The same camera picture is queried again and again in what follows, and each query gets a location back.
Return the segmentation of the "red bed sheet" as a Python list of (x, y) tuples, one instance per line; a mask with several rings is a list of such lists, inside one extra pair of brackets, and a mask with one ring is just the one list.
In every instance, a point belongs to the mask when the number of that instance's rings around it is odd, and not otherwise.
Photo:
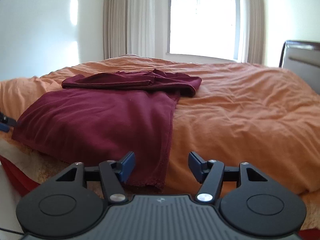
[(12, 186), (23, 197), (29, 192), (33, 191), (40, 184), (26, 176), (19, 168), (8, 159), (1, 157), (1, 164), (11, 182)]

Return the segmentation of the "beige fuzzy blanket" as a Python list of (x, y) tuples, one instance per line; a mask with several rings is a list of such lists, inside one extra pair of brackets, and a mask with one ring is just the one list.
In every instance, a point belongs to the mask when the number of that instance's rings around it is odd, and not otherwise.
[(42, 184), (69, 166), (12, 140), (11, 135), (11, 132), (1, 132), (1, 157), (8, 159), (33, 181)]

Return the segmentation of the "beige curtain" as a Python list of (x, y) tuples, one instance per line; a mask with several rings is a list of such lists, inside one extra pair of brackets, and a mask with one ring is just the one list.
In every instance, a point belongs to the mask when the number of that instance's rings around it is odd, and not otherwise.
[(164, 59), (170, 0), (104, 0), (104, 58), (125, 54)]
[(238, 61), (262, 64), (265, 49), (265, 1), (240, 0)]

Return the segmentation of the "left beige curtain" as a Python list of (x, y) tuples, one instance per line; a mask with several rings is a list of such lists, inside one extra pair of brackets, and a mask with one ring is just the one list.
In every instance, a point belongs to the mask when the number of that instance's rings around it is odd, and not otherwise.
[(104, 0), (104, 58), (125, 54), (164, 59), (170, 0)]

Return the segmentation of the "bright window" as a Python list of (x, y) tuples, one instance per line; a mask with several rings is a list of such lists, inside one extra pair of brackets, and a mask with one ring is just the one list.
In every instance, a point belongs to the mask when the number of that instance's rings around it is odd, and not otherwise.
[(170, 0), (170, 54), (237, 60), (240, 0)]

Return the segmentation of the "dark wood padded headboard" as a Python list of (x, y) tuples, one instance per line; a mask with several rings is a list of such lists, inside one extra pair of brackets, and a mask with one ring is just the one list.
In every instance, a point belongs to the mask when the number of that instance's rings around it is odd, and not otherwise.
[(284, 42), (279, 68), (290, 70), (319, 94), (319, 42), (287, 40)]

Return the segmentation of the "orange duvet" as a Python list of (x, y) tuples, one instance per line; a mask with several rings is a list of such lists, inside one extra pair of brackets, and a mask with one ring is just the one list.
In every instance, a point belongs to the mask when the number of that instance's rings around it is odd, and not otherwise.
[(245, 63), (178, 63), (122, 56), (66, 67), (42, 77), (1, 82), (1, 110), (12, 118), (66, 78), (118, 71), (180, 72), (202, 79), (175, 109), (165, 193), (195, 193), (187, 165), (195, 151), (228, 166), (247, 161), (299, 194), (303, 229), (319, 228), (319, 95), (296, 74)]

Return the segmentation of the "maroon sweater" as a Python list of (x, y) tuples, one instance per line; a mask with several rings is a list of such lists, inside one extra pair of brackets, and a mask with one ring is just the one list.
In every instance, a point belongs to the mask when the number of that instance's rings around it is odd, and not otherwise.
[(87, 166), (134, 152), (128, 184), (162, 189), (172, 123), (181, 97), (193, 97), (201, 78), (183, 73), (78, 74), (44, 94), (19, 117), (12, 138), (65, 163)]

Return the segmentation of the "right beige curtain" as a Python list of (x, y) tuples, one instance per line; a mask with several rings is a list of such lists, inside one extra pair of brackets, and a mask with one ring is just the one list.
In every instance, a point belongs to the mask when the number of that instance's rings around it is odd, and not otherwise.
[(265, 49), (265, 1), (240, 0), (238, 61), (262, 64)]

